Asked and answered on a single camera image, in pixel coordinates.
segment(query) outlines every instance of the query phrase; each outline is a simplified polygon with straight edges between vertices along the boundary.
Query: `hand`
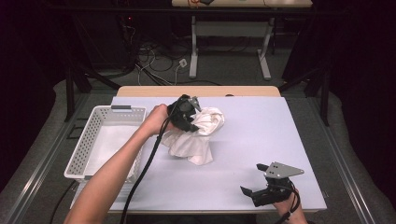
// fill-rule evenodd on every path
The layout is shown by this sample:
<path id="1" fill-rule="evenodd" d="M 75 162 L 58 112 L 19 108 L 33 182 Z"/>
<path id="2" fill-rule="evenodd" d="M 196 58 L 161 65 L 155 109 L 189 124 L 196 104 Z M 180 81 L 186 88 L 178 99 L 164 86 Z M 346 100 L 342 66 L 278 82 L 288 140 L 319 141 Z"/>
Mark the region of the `hand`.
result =
<path id="1" fill-rule="evenodd" d="M 141 128 L 147 130 L 149 135 L 160 133 L 163 122 L 168 118 L 167 105 L 156 105 L 142 123 Z M 169 122 L 166 130 L 173 129 L 174 126 Z"/>
<path id="2" fill-rule="evenodd" d="M 295 194 L 294 192 L 291 193 L 291 195 L 289 196 L 289 198 L 283 202 L 280 203 L 274 203 L 273 206 L 276 208 L 277 212 L 279 213 L 279 215 L 282 217 L 283 215 L 285 215 L 286 213 L 289 212 L 289 210 L 297 203 L 297 199 L 294 200 Z M 289 224 L 299 224 L 299 223 L 304 223 L 306 224 L 306 219 L 304 216 L 304 212 L 303 212 L 303 208 L 300 205 L 298 206 L 297 210 L 295 210 L 293 212 L 293 214 L 291 214 L 291 216 L 289 217 L 289 220 L 286 221 Z"/>

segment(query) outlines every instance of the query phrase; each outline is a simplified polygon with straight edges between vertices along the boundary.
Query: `white cloth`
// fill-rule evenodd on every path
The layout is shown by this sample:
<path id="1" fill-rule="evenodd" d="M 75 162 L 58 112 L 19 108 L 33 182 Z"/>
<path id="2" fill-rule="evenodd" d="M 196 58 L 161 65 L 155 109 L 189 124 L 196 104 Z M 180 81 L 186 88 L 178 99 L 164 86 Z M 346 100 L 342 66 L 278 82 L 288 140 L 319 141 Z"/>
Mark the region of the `white cloth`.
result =
<path id="1" fill-rule="evenodd" d="M 204 165 L 213 161 L 209 139 L 224 124 L 224 115 L 215 107 L 204 107 L 195 115 L 192 124 L 198 131 L 169 131 L 163 135 L 162 144 L 169 147 L 169 154 L 188 158 L 196 165 Z"/>

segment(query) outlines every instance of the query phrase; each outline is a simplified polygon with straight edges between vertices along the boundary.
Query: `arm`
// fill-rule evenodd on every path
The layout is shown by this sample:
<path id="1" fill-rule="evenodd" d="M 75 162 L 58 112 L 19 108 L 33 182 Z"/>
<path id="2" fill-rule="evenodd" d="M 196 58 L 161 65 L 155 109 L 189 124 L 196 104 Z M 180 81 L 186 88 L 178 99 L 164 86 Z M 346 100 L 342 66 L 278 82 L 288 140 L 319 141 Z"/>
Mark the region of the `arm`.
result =
<path id="1" fill-rule="evenodd" d="M 125 145 L 87 183 L 64 223 L 102 223 L 117 198 L 139 149 L 152 135 L 159 133 L 166 118 L 166 105 L 154 107 Z"/>
<path id="2" fill-rule="evenodd" d="M 292 193 L 286 201 L 280 203 L 274 203 L 274 207 L 276 208 L 277 212 L 281 217 L 289 212 L 292 205 L 296 204 L 293 199 L 294 199 L 294 193 Z M 289 217 L 289 220 L 286 220 L 286 223 L 307 224 L 301 204 L 298 206 L 297 210 L 294 211 L 293 214 Z"/>

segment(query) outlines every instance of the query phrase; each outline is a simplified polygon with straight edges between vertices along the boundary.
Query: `table surface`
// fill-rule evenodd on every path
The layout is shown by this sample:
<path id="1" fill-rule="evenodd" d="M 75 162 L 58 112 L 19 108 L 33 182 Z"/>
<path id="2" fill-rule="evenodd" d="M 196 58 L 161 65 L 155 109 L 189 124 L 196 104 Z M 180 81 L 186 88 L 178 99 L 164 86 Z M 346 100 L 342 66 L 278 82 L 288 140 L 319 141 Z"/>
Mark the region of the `table surface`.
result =
<path id="1" fill-rule="evenodd" d="M 256 164 L 269 165 L 272 161 L 304 170 L 303 175 L 292 176 L 290 180 L 301 192 L 305 211 L 326 209 L 285 99 L 265 96 L 279 96 L 277 88 L 123 87 L 113 99 L 113 105 L 138 105 L 150 110 L 157 104 L 172 104 L 184 93 L 197 95 L 201 107 L 218 107 L 225 115 L 224 126 L 210 139 L 214 161 L 197 166 L 168 155 L 167 147 L 160 145 L 136 190 L 128 213 L 234 214 L 274 211 L 272 205 L 255 207 L 239 188 L 243 186 L 254 191 L 265 189 L 263 172 L 257 170 Z M 227 94 L 235 97 L 224 97 Z M 142 149 L 140 171 L 154 142 L 155 137 L 150 138 Z M 83 186 L 80 184 L 75 198 Z M 131 187 L 131 184 L 125 184 L 110 212 L 122 210 Z"/>
<path id="2" fill-rule="evenodd" d="M 310 0 L 215 0 L 209 6 L 198 4 L 198 7 L 311 7 Z M 196 7 L 189 0 L 172 0 L 174 7 Z"/>
<path id="3" fill-rule="evenodd" d="M 124 86 L 117 96 L 280 96 L 274 86 Z"/>

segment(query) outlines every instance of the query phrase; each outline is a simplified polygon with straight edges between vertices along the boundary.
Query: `white plastic basket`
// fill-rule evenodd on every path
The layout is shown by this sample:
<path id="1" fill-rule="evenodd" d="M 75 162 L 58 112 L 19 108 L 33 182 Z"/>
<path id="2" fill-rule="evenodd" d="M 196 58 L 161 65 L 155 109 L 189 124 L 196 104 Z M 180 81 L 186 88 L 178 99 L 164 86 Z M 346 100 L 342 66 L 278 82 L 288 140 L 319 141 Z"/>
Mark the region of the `white plastic basket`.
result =
<path id="1" fill-rule="evenodd" d="M 88 181 L 125 144 L 145 117 L 144 107 L 95 107 L 67 164 L 64 176 L 80 183 Z M 136 181 L 140 155 L 139 152 L 126 182 Z"/>

